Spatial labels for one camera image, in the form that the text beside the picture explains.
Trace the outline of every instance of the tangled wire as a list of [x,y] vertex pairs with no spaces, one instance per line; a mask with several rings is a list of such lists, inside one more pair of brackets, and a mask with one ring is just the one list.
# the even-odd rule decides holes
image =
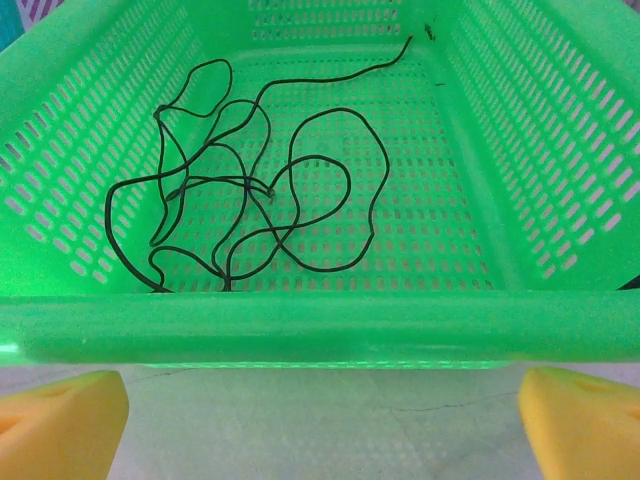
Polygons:
[[[258,164],[260,163],[260,160],[262,159],[262,157],[264,156],[267,150],[267,146],[269,144],[269,141],[271,139],[271,134],[272,134],[271,119],[269,118],[269,115],[267,114],[265,109],[260,105],[260,101],[264,97],[267,90],[278,85],[287,85],[287,84],[295,84],[295,83],[328,84],[328,83],[345,82],[348,80],[352,80],[356,77],[365,75],[374,70],[391,67],[392,65],[400,61],[400,59],[403,57],[403,55],[407,51],[407,48],[409,47],[409,44],[411,43],[411,40],[412,40],[412,37],[409,36],[409,38],[404,43],[402,50],[393,60],[376,64],[376,65],[371,65],[367,68],[359,70],[350,75],[334,77],[334,78],[326,78],[326,79],[291,78],[291,79],[281,79],[281,80],[270,81],[260,89],[255,100],[237,99],[237,100],[232,100],[232,101],[228,101],[227,103],[224,103],[227,100],[229,93],[231,92],[231,87],[233,84],[233,69],[231,67],[231,64],[227,60],[222,58],[210,60],[193,67],[187,74],[185,83],[180,89],[180,91],[178,92],[178,94],[176,95],[176,97],[168,104],[158,106],[158,108],[155,110],[153,114],[153,118],[156,121],[156,124],[158,126],[158,132],[160,135],[160,154],[158,158],[157,173],[154,175],[135,177],[135,178],[130,178],[127,180],[117,182],[114,185],[112,185],[107,192],[107,196],[105,200],[105,233],[109,243],[111,244],[111,247],[113,248],[114,252],[118,256],[122,264],[138,280],[140,280],[142,283],[152,288],[154,292],[161,292],[161,293],[172,293],[170,289],[164,286],[166,281],[165,273],[155,262],[156,255],[159,252],[163,252],[163,251],[177,252],[181,255],[185,255],[193,259],[211,275],[222,280],[222,291],[225,291],[225,292],[232,291],[233,282],[238,280],[248,279],[250,277],[253,277],[254,275],[257,275],[262,270],[264,270],[270,264],[272,259],[278,253],[278,251],[284,252],[296,264],[298,264],[303,269],[309,270],[312,272],[317,272],[317,273],[340,272],[340,271],[348,270],[354,267],[355,265],[357,265],[358,262],[360,262],[362,258],[366,255],[374,239],[375,228],[373,223],[373,212],[374,212],[374,208],[378,200],[378,197],[380,196],[380,193],[382,192],[387,182],[387,179],[389,178],[389,173],[391,171],[391,163],[389,161],[389,155],[382,141],[380,140],[379,135],[376,133],[374,128],[371,126],[371,124],[367,121],[367,119],[362,114],[360,114],[359,112],[351,108],[334,107],[328,110],[321,111],[314,115],[311,115],[310,117],[303,120],[296,127],[289,141],[289,150],[288,150],[286,165],[282,167],[280,170],[278,170],[276,174],[273,176],[273,178],[271,178],[270,181],[267,182],[256,176],[256,169],[258,167]],[[226,92],[224,93],[222,98],[216,103],[216,105],[211,109],[211,111],[204,114],[200,114],[200,113],[196,113],[196,112],[187,110],[185,108],[176,106],[176,103],[180,100],[180,98],[186,91],[192,75],[199,69],[207,67],[209,65],[213,65],[213,64],[223,64],[227,67],[229,71],[229,81],[227,84]],[[236,125],[235,127],[216,134],[215,133],[216,128],[218,127],[218,123],[220,121],[222,114],[227,108],[236,104],[251,105],[251,110],[249,111],[248,116],[240,124]],[[169,127],[161,118],[162,114],[168,111],[179,111],[182,113],[186,113],[192,117],[196,117],[200,119],[206,119],[206,118],[212,117],[214,114],[216,115],[213,125],[211,126],[211,129],[209,130],[202,146],[196,151],[196,153],[194,153],[189,158],[185,154],[184,149],[178,142],[177,138],[174,136],[174,134],[171,132]],[[227,143],[224,143],[223,140],[226,137],[230,136],[231,134],[236,133],[242,130],[243,128],[245,128],[249,124],[249,122],[251,122],[252,118],[258,111],[266,121],[267,135],[262,144],[260,151],[258,152],[258,155],[255,157],[253,161],[250,171],[247,173],[245,163],[242,157],[240,156],[240,154],[233,147],[231,147]],[[349,169],[342,162],[334,158],[331,158],[329,156],[322,155],[322,154],[310,154],[310,155],[303,155],[303,156],[294,158],[293,151],[294,151],[296,138],[298,137],[299,133],[305,126],[309,125],[314,120],[320,119],[322,117],[326,117],[328,115],[336,114],[336,113],[343,113],[343,114],[347,114],[355,117],[367,129],[367,131],[374,138],[375,143],[377,144],[380,152],[384,157],[385,170],[384,170],[384,175],[380,183],[378,184],[378,187],[375,190],[375,193],[372,196],[371,202],[368,207],[367,220],[368,220],[368,227],[369,227],[369,235],[367,237],[367,240],[364,242],[364,245],[362,246],[360,252],[356,255],[355,258],[353,258],[352,260],[348,261],[343,265],[320,268],[320,267],[316,267],[314,265],[305,263],[301,258],[295,255],[285,245],[285,242],[294,231],[320,223],[323,220],[326,220],[327,218],[336,214],[347,203],[347,201],[350,198],[351,188],[352,188],[352,177],[351,177],[351,173],[349,172]],[[172,168],[167,171],[163,171],[163,164],[165,159],[166,137],[169,137],[169,139],[176,146],[182,158],[182,163],[178,167]],[[230,152],[238,162],[240,175],[222,175],[222,176],[213,176],[213,177],[203,176],[203,175],[191,175],[190,168],[208,149],[223,149]],[[337,167],[342,172],[342,175],[344,176],[345,189],[344,189],[342,198],[340,199],[338,204],[334,208],[332,208],[330,211],[316,218],[306,220],[306,221],[300,221],[302,209],[301,209],[300,201],[298,199],[298,195],[296,193],[296,185],[294,182],[293,169],[305,162],[310,162],[310,161],[323,161],[323,162],[326,162],[327,164]],[[281,179],[281,177],[283,177],[285,174],[287,175],[289,189],[291,192],[291,196],[293,198],[293,202],[295,204],[295,216],[293,220],[286,225],[274,225],[272,219],[267,214],[267,211],[265,210],[262,201],[267,201],[271,203],[274,200],[274,197],[276,195],[275,186],[278,183],[278,181]],[[165,194],[162,181],[164,179],[173,177],[175,175],[184,175],[184,179],[182,180],[178,188]],[[145,183],[145,182],[156,182],[160,200],[163,206],[162,218],[160,220],[160,223],[158,224],[158,227],[156,228],[155,232],[153,233],[149,241],[149,246],[152,247],[152,250],[148,256],[149,265],[159,275],[158,282],[155,282],[152,279],[148,278],[131,263],[131,261],[124,254],[124,252],[122,251],[122,248],[116,241],[115,236],[113,234],[113,227],[112,227],[113,200],[116,192],[121,188],[136,185],[139,183]],[[224,183],[224,184],[233,185],[235,187],[242,189],[242,204],[231,227],[214,245],[213,249],[211,250],[209,261],[207,262],[189,250],[186,250],[184,248],[180,248],[177,246],[165,245],[164,243],[171,237],[172,233],[180,224],[180,221],[184,213],[185,198],[186,198],[187,191],[198,188],[202,185],[209,184],[209,183]],[[174,201],[178,202],[177,214],[175,215],[175,218],[170,222],[169,226],[167,227],[168,218],[169,218],[169,202],[174,202]],[[221,265],[218,262],[218,253],[220,251],[220,248],[232,236],[232,234],[237,229],[238,225],[240,224],[245,214],[249,201],[251,201],[258,208],[267,226],[264,228],[254,230],[250,233],[247,233],[246,235],[238,239],[229,249],[229,252],[226,256],[226,260],[223,262],[223,265]],[[232,273],[232,268],[231,268],[232,259],[233,259],[234,253],[238,250],[238,247],[240,247],[247,240],[263,233],[270,233],[271,235],[273,235],[273,238],[275,240],[275,246],[271,249],[271,252],[268,254],[267,258],[258,267],[252,269],[249,272],[242,273],[242,274]]]

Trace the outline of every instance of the black wire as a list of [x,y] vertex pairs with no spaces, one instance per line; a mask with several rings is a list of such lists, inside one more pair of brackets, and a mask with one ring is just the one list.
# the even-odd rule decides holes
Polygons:
[[[264,181],[260,180],[259,178],[257,178],[255,176],[255,171],[257,169],[257,166],[260,162],[260,160],[262,159],[266,148],[269,144],[269,141],[271,139],[271,133],[272,133],[272,127],[271,127],[271,121],[269,119],[269,116],[267,114],[267,112],[264,110],[264,108],[262,106],[260,106],[260,101],[263,98],[263,96],[265,95],[265,93],[267,92],[267,90],[273,86],[277,86],[277,85],[286,85],[286,84],[293,84],[293,83],[311,83],[311,84],[328,84],[328,83],[337,83],[337,82],[343,82],[343,81],[348,81],[351,79],[354,79],[356,77],[359,77],[361,75],[364,75],[368,72],[377,70],[377,69],[382,69],[382,68],[387,68],[390,67],[392,65],[394,65],[395,63],[397,63],[405,54],[410,42],[412,40],[412,36],[409,36],[409,38],[406,40],[406,42],[404,43],[402,50],[400,51],[400,53],[392,60],[388,61],[388,62],[384,62],[384,63],[380,63],[380,64],[376,64],[376,65],[372,65],[369,66],[367,68],[364,68],[362,70],[359,70],[355,73],[349,74],[349,75],[345,75],[345,76],[340,76],[340,77],[334,77],[334,78],[326,78],[326,79],[317,79],[317,78],[293,78],[293,79],[282,79],[282,80],[273,80],[271,82],[268,82],[267,84],[265,84],[261,90],[259,91],[258,95],[256,96],[255,100],[248,100],[248,99],[238,99],[238,100],[233,100],[230,102],[227,102],[226,104],[224,104],[221,108],[220,105],[223,104],[223,102],[227,99],[230,91],[231,91],[231,87],[232,87],[232,83],[233,83],[233,69],[231,67],[231,64],[225,60],[225,59],[216,59],[216,60],[211,60],[208,62],[204,62],[202,64],[199,64],[195,67],[193,67],[189,73],[187,74],[187,78],[185,80],[184,85],[182,86],[181,90],[179,91],[178,95],[169,103],[166,105],[160,105],[156,111],[154,112],[154,119],[156,120],[156,123],[158,125],[158,132],[159,132],[159,136],[160,136],[160,154],[159,154],[159,159],[158,159],[158,169],[157,169],[157,173],[153,174],[153,175],[146,175],[146,176],[142,176],[142,177],[137,177],[137,178],[131,178],[128,180],[123,180],[120,182],[115,183],[114,185],[112,185],[109,190],[107,191],[107,195],[106,195],[106,199],[105,199],[105,233],[107,236],[107,239],[109,241],[109,243],[111,244],[111,247],[113,248],[114,252],[116,253],[116,255],[118,256],[118,258],[120,259],[120,261],[122,262],[122,264],[127,268],[127,270],[129,270],[129,272],[131,272],[132,275],[134,275],[139,281],[141,281],[142,283],[144,283],[145,285],[151,287],[154,292],[163,292],[163,293],[170,293],[171,290],[169,290],[168,288],[166,288],[164,286],[164,282],[165,282],[165,274],[162,271],[162,269],[160,269],[158,267],[158,265],[155,263],[155,256],[159,253],[159,252],[163,252],[163,251],[171,251],[171,252],[176,252],[179,253],[181,255],[185,255],[188,256],[189,258],[195,260],[200,266],[202,266],[206,271],[208,271],[209,273],[211,273],[212,275],[214,275],[217,278],[221,278],[224,282],[224,286],[223,286],[223,291],[231,291],[232,290],[232,282],[236,281],[236,280],[242,280],[242,279],[246,279],[249,278],[253,275],[258,274],[260,271],[262,271],[264,268],[266,268],[269,263],[271,262],[271,260],[273,259],[273,257],[276,255],[276,253],[278,252],[278,250],[282,250],[283,252],[285,252],[293,261],[295,261],[299,266],[301,266],[302,268],[306,269],[306,270],[310,270],[313,272],[322,272],[322,273],[331,273],[331,272],[338,272],[338,271],[343,271],[343,270],[347,270],[349,268],[352,268],[353,266],[355,266],[358,262],[360,262],[362,260],[362,258],[366,255],[366,252],[368,251],[373,238],[375,236],[375,228],[374,228],[374,223],[373,223],[373,211],[375,208],[375,204],[377,202],[378,197],[380,196],[380,193],[382,192],[382,189],[384,188],[384,185],[389,177],[390,174],[390,168],[391,168],[391,163],[389,160],[389,155],[382,143],[382,141],[380,140],[380,137],[378,136],[378,134],[376,133],[376,131],[374,130],[374,128],[369,124],[369,122],[366,120],[366,118],[361,115],[360,113],[358,113],[357,111],[347,108],[347,107],[335,107],[335,108],[331,108],[328,110],[325,110],[323,112],[314,114],[310,117],[308,117],[307,119],[303,120],[303,122],[298,125],[298,127],[296,128],[290,142],[289,142],[289,153],[288,153],[288,158],[287,158],[287,164],[282,167],[273,177],[273,179],[271,180],[271,182],[269,184],[265,183]],[[187,89],[187,86],[189,84],[189,81],[191,79],[191,76],[199,69],[206,67],[208,65],[212,65],[215,63],[224,63],[228,69],[229,69],[229,83],[228,83],[228,87],[227,90],[225,92],[225,94],[222,96],[222,98],[220,99],[220,101],[218,101],[216,103],[216,105],[213,107],[213,109],[211,111],[209,111],[208,113],[196,113],[196,112],[192,112],[190,110],[187,110],[183,107],[176,107],[175,104],[179,101],[179,99],[181,98],[181,96],[184,94],[184,92]],[[239,103],[247,103],[251,105],[251,110],[249,112],[249,114],[247,115],[247,117],[238,125],[236,125],[235,127],[232,127],[218,135],[214,135],[215,129],[220,121],[220,118],[222,116],[222,113],[231,105],[235,105],[235,104],[239,104]],[[197,118],[208,118],[210,116],[212,116],[216,111],[218,111],[218,114],[216,116],[216,119],[214,120],[209,132],[207,133],[205,140],[202,144],[201,147],[199,147],[199,149],[195,152],[195,154],[193,154],[190,158],[187,158],[187,156],[185,155],[182,147],[180,146],[179,142],[177,141],[177,139],[175,138],[175,136],[172,134],[171,130],[168,128],[168,126],[162,121],[161,119],[161,113],[165,112],[165,111],[180,111],[183,113],[186,113],[188,115],[197,117]],[[265,141],[263,143],[263,146],[260,150],[260,152],[258,153],[258,155],[256,156],[253,165],[251,167],[251,170],[249,172],[249,174],[247,174],[246,172],[246,167],[244,165],[244,162],[242,160],[242,157],[238,154],[238,152],[231,146],[221,143],[220,140],[232,135],[233,133],[236,133],[238,131],[240,131],[241,129],[243,129],[244,127],[246,127],[249,122],[251,122],[251,120],[253,119],[253,116],[255,115],[256,110],[260,110],[260,112],[262,113],[262,116],[264,117],[266,124],[267,124],[267,136],[265,138]],[[300,228],[305,228],[314,224],[317,224],[329,217],[331,217],[332,215],[334,215],[335,213],[337,213],[344,205],[345,203],[348,201],[350,194],[351,194],[351,184],[352,184],[352,180],[351,180],[351,175],[349,173],[349,170],[347,169],[347,167],[340,161],[335,160],[333,158],[327,157],[325,155],[320,155],[320,154],[313,154],[313,155],[305,155],[302,157],[298,157],[298,158],[293,158],[293,147],[294,147],[294,143],[295,140],[299,134],[299,132],[304,128],[305,125],[309,124],[310,122],[312,122],[313,120],[316,120],[318,118],[321,118],[323,116],[326,115],[331,115],[331,114],[336,114],[336,113],[344,113],[344,114],[348,114],[348,115],[353,115],[355,117],[357,117],[361,123],[365,126],[365,128],[369,131],[369,133],[371,133],[371,135],[374,137],[378,147],[380,148],[380,151],[382,152],[384,159],[385,159],[385,172],[383,175],[383,178],[380,182],[380,184],[378,185],[378,188],[376,189],[371,203],[369,204],[369,209],[368,209],[368,224],[369,224],[369,236],[367,238],[367,240],[365,241],[360,253],[356,256],[356,258],[354,258],[353,260],[351,260],[350,262],[348,262],[347,264],[344,265],[340,265],[340,266],[335,266],[335,267],[327,267],[327,268],[319,268],[319,267],[315,267],[313,265],[309,265],[306,264],[305,262],[303,262],[301,259],[299,259],[293,252],[291,252],[291,250],[289,250],[285,245],[284,242],[287,240],[287,238],[291,235],[291,233],[293,233],[295,230],[300,229]],[[165,155],[165,133],[166,135],[169,137],[169,139],[174,143],[174,145],[176,145],[176,148],[178,149],[178,152],[181,156],[182,159],[182,163],[181,165],[179,165],[178,167],[172,168],[168,171],[163,172],[162,171],[162,167],[164,164],[164,155]],[[190,175],[190,170],[189,168],[195,163],[195,161],[200,158],[200,156],[208,149],[208,148],[223,148],[226,149],[228,151],[230,151],[234,157],[236,158],[236,160],[238,161],[238,164],[240,166],[240,170],[241,170],[241,175],[223,175],[223,176],[216,176],[216,177],[206,177],[206,176],[191,176]],[[338,205],[336,205],[336,207],[334,207],[331,211],[325,213],[324,215],[321,215],[317,218],[305,221],[305,222],[300,222],[300,216],[302,213],[302,209],[300,206],[300,202],[298,200],[298,196],[296,193],[296,189],[295,189],[295,182],[294,182],[294,177],[293,177],[293,168],[296,167],[297,165],[300,165],[304,162],[308,162],[311,160],[321,160],[324,161],[328,164],[337,166],[338,168],[340,168],[345,176],[345,184],[346,184],[346,188],[345,188],[345,192],[344,195],[342,197],[342,199],[340,200],[340,202],[338,203]],[[169,178],[172,177],[176,174],[182,174],[184,172],[184,178],[180,184],[180,186],[171,191],[168,195],[165,196],[164,194],[164,189],[162,187],[162,180],[165,178]],[[280,225],[280,226],[275,226],[273,224],[273,222],[271,221],[269,215],[267,214],[266,210],[264,209],[263,205],[261,204],[261,202],[258,200],[258,198],[255,196],[255,192],[261,193],[262,195],[266,196],[269,199],[269,202],[271,202],[275,196],[275,185],[277,184],[278,180],[285,174],[287,173],[288,175],[288,180],[289,180],[289,188],[291,189],[291,194],[296,206],[296,214],[294,216],[294,220],[287,225]],[[144,274],[142,274],[132,263],[131,261],[126,257],[126,255],[124,254],[124,252],[122,251],[122,248],[120,247],[120,245],[118,244],[118,242],[115,239],[115,236],[113,234],[113,228],[112,228],[112,209],[113,209],[113,199],[115,196],[115,193],[120,189],[120,188],[124,188],[126,186],[131,186],[131,185],[135,185],[138,183],[143,183],[143,182],[149,182],[149,181],[155,181],[157,186],[158,186],[158,193],[160,196],[160,200],[163,204],[163,216],[159,222],[159,225],[156,229],[156,231],[154,232],[154,234],[151,237],[151,240],[149,242],[150,246],[154,247],[152,249],[152,251],[150,252],[149,256],[148,256],[148,262],[149,265],[158,273],[159,277],[160,277],[160,282],[154,282],[153,280],[151,280],[150,278],[146,277]],[[190,189],[193,188],[197,188],[199,186],[205,185],[207,183],[212,183],[212,182],[217,182],[217,183],[227,183],[229,185],[233,185],[236,186],[238,188],[242,189],[243,192],[243,200],[242,200],[242,204],[241,204],[241,208],[238,212],[238,215],[236,216],[236,219],[234,220],[231,228],[229,228],[229,230],[225,233],[225,235],[223,235],[223,237],[216,243],[216,245],[214,246],[212,252],[211,252],[211,263],[208,264],[206,263],[204,260],[202,260],[200,257],[198,257],[197,255],[195,255],[193,252],[190,252],[184,248],[180,248],[180,247],[176,247],[176,246],[168,246],[168,245],[161,245],[162,243],[164,243],[170,236],[171,234],[175,231],[175,229],[177,228],[177,226],[180,223],[180,220],[182,219],[182,215],[184,212],[184,206],[185,206],[185,202],[186,202],[186,192]],[[176,198],[179,198],[179,205],[178,205],[178,212],[174,218],[174,220],[172,221],[170,227],[167,229],[167,231],[161,236],[161,232],[164,230],[165,224],[167,222],[167,218],[169,215],[169,205],[168,202],[175,200]],[[247,207],[247,203],[248,200],[251,200],[253,204],[255,204],[258,208],[258,210],[260,211],[262,217],[265,220],[265,223],[267,224],[267,227],[262,228],[262,229],[258,229],[255,230],[247,235],[244,235],[242,238],[240,238],[239,240],[237,240],[229,249],[229,253],[227,255],[226,258],[226,263],[225,263],[225,268],[224,270],[222,269],[222,267],[219,265],[219,263],[217,262],[217,253],[219,251],[219,249],[222,247],[222,245],[231,237],[231,235],[233,234],[233,232],[236,230],[236,228],[238,227],[238,225],[240,224],[245,211],[246,211],[246,207]],[[282,236],[280,236],[278,234],[278,232],[284,232],[284,234]],[[274,239],[276,240],[276,246],[272,249],[271,253],[269,254],[267,260],[265,262],[263,262],[259,267],[255,268],[254,270],[242,274],[242,275],[232,275],[231,273],[231,265],[232,265],[232,257],[233,254],[235,253],[235,251],[240,247],[240,245],[242,245],[243,242],[247,241],[250,238],[255,237],[256,235],[260,235],[262,233],[271,233],[274,236]]]

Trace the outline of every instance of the white floor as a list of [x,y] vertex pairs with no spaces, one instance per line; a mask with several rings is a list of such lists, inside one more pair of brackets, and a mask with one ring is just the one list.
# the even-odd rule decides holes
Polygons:
[[[0,394],[97,368],[1,369]],[[540,480],[516,405],[526,368],[120,366],[131,410],[109,479]],[[638,364],[571,368],[640,386]]]

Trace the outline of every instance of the plastic basket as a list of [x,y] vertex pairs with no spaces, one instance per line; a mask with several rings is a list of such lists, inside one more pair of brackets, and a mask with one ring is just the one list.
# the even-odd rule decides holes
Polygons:
[[18,7],[13,0],[0,0],[0,51],[24,33]]
[[[393,67],[341,84],[275,87],[262,102],[277,125],[265,177],[315,112],[355,108],[380,134],[392,170],[358,266],[311,274],[279,254],[221,293],[202,269],[166,255],[168,282],[181,293],[158,295],[117,261],[105,193],[154,172],[152,114],[191,67],[225,57],[230,98],[254,98],[269,80],[387,61],[409,34]],[[69,2],[0,56],[10,72],[0,77],[1,361],[637,359],[640,296],[616,289],[640,272],[638,58],[640,18],[606,0]],[[208,110],[225,86],[212,67],[194,77],[183,105]],[[197,149],[210,124],[172,115],[185,149]],[[245,116],[231,111],[225,121]],[[263,129],[256,120],[233,141],[251,157]],[[296,144],[351,162],[358,178],[346,210],[291,237],[308,261],[344,260],[366,238],[362,198],[380,175],[370,142],[356,122],[334,117]],[[228,172],[224,158],[212,154],[199,168]],[[327,208],[334,171],[300,175],[303,208]],[[175,235],[200,252],[237,210],[237,189],[203,187],[188,199]],[[147,186],[124,191],[114,209],[119,243],[149,276],[159,214]],[[241,228],[256,226],[248,212]],[[266,244],[273,239],[245,245],[234,268],[261,261]]]

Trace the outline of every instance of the yellow object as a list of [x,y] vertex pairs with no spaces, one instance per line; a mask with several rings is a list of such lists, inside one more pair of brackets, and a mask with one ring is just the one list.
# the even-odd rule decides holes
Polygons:
[[532,368],[519,406],[546,480],[640,479],[640,390],[560,368]]
[[104,480],[129,413],[118,372],[0,399],[0,478]]

